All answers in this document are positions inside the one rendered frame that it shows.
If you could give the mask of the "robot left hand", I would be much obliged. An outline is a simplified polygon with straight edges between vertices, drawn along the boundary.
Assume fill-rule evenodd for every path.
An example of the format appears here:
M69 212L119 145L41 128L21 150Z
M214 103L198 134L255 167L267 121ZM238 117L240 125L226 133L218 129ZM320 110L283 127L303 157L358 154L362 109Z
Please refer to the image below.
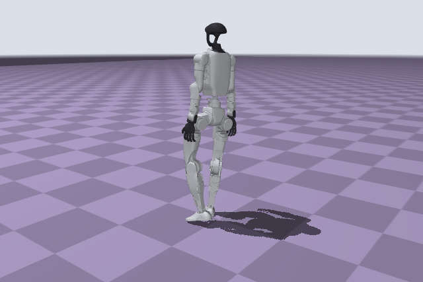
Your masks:
M195 132L194 124L196 123L196 120L197 120L197 115L194 116L193 122L187 119L188 123L182 129L182 134L184 133L184 139L187 140L188 142L189 141L190 142L196 141L196 140L194 140L194 132ZM189 138L188 138L188 136L189 136Z

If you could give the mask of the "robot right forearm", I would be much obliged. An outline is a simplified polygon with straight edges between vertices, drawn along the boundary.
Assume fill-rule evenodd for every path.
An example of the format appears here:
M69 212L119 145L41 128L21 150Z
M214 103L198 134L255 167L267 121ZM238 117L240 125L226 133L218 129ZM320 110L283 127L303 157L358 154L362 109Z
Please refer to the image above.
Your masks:
M233 111L236 108L235 97L236 97L236 90L234 89L231 92L226 94L227 97L227 115L233 116ZM235 110L236 113L236 110Z

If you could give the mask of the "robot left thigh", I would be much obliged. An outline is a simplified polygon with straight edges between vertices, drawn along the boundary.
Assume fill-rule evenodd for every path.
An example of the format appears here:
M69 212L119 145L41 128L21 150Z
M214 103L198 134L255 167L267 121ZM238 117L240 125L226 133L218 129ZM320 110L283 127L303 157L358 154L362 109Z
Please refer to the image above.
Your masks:
M199 147L200 139L201 139L200 131L204 130L207 127L208 121L209 121L209 115L208 114L206 114L205 112L198 114L196 123L194 124L194 127L195 127L194 140L196 140L196 141L195 142L193 142L193 141L188 142L187 140L184 139L183 149L184 149L185 164L187 166L187 164L189 162L194 162L197 166L198 174L202 170L202 163L200 161L196 160L196 153L198 151L198 147ZM189 138L189 136L188 136L188 138Z

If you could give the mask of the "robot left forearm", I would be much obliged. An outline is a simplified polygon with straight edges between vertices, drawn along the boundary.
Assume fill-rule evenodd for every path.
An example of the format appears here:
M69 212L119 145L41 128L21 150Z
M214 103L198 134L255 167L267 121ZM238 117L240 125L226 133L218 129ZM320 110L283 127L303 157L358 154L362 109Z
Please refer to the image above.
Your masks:
M193 83L190 85L190 107L189 107L189 114L188 114L188 120L194 121L194 116L197 115L200 111L199 105L201 96L199 95L199 89L198 85L196 83Z

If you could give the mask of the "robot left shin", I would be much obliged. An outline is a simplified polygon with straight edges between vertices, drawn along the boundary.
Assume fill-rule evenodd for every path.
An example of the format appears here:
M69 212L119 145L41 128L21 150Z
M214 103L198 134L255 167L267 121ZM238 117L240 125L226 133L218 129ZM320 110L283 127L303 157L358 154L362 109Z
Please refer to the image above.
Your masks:
M195 206L197 208L197 214L205 211L204 205L204 178L202 174L198 174L197 166L194 162L189 162L185 167L186 179L190 193L193 196ZM200 212L198 211L200 210Z

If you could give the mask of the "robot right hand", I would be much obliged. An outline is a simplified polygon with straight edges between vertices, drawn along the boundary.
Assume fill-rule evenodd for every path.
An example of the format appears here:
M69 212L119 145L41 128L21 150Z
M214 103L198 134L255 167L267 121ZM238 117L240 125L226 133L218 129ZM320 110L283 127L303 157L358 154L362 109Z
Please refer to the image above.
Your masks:
M226 131L226 133L229 132L228 136L234 136L236 134L236 131L237 131L237 128L236 128L237 124L236 124L236 121L234 119L235 118L235 110L233 111L233 116L228 116L227 115L227 117L229 117L230 119L232 119L233 125L232 125L232 128L229 131ZM231 130L232 130L232 132L231 132Z

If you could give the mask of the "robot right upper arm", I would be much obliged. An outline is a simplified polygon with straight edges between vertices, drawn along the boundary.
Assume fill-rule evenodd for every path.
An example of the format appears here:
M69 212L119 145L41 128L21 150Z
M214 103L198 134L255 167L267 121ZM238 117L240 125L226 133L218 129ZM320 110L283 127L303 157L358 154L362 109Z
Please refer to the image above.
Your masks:
M230 84L227 92L233 91L235 89L235 64L236 64L236 58L233 55L231 56L231 75L230 75Z

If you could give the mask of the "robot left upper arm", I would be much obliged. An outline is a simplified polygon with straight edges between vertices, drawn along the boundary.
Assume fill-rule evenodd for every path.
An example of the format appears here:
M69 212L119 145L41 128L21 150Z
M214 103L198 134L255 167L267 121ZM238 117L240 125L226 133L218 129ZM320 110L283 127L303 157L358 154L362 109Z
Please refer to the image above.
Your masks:
M199 93L203 89L205 66L209 61L209 53L199 53L194 56L194 78L198 85ZM193 84L193 83L192 83Z

